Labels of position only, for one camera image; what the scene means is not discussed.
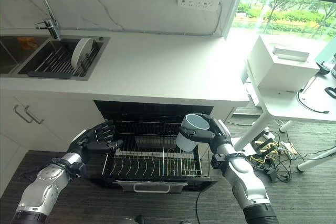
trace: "cabinet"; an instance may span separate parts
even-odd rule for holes
[[[0,133],[0,197],[26,153],[26,148]]]
[[[64,152],[83,129],[103,122],[90,100],[2,96],[0,104],[0,132],[28,150]]]
[[[68,146],[83,129],[90,129],[104,119],[92,100],[16,97],[37,121],[56,134]]]
[[[27,150],[64,152],[67,149],[67,144],[50,129],[33,121],[15,97],[0,98],[0,132]]]

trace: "white cup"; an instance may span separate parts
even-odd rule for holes
[[[194,130],[208,130],[210,127],[209,123],[205,119],[195,114],[186,115],[181,123],[181,126]],[[190,152],[196,147],[197,142],[191,141],[185,138],[181,133],[178,133],[176,144],[181,150]]]

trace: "kitchen sink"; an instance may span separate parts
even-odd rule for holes
[[[13,72],[47,39],[47,36],[1,36],[0,73]]]
[[[70,80],[88,80],[97,64],[108,37],[92,37],[91,53],[86,55],[80,66],[74,69],[71,65],[72,53],[81,37],[67,36],[60,40],[48,39],[34,50],[25,62],[8,77],[20,78],[53,78]]]

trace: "gray carpet floor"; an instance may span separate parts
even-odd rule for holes
[[[233,116],[229,121],[251,124],[257,116]],[[249,126],[227,124],[232,137],[242,136]],[[270,122],[270,129],[279,126]],[[288,132],[296,149],[304,155],[336,145],[336,126],[332,124],[298,123]],[[286,134],[280,137],[286,142]],[[0,199],[0,223],[10,223],[22,192],[29,182],[20,174],[36,168],[62,153],[29,151],[21,162]],[[103,157],[95,157],[88,169],[100,171]],[[292,162],[292,170],[302,161]],[[280,223],[336,223],[336,159],[314,167],[302,174],[293,173],[289,183],[270,183],[268,177],[257,173],[264,182]],[[203,174],[208,172],[207,154],[202,160]],[[232,195],[229,183],[217,170],[209,175],[219,182],[201,193],[198,214],[201,224],[245,223],[242,210]],[[72,181],[60,194],[47,223],[118,223],[124,217],[142,214],[147,224],[178,224],[188,220],[197,224],[195,202],[198,193],[134,194],[118,189],[99,188],[90,182]]]

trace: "faucet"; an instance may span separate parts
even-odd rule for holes
[[[44,19],[41,22],[35,23],[35,25],[38,24],[45,24],[45,27],[36,27],[36,29],[48,29],[51,37],[53,39],[61,40],[61,35],[60,35],[60,27],[57,19],[54,16],[54,13],[51,10],[51,7],[48,3],[47,0],[43,0],[45,5],[47,6],[48,13],[50,15],[50,18]]]

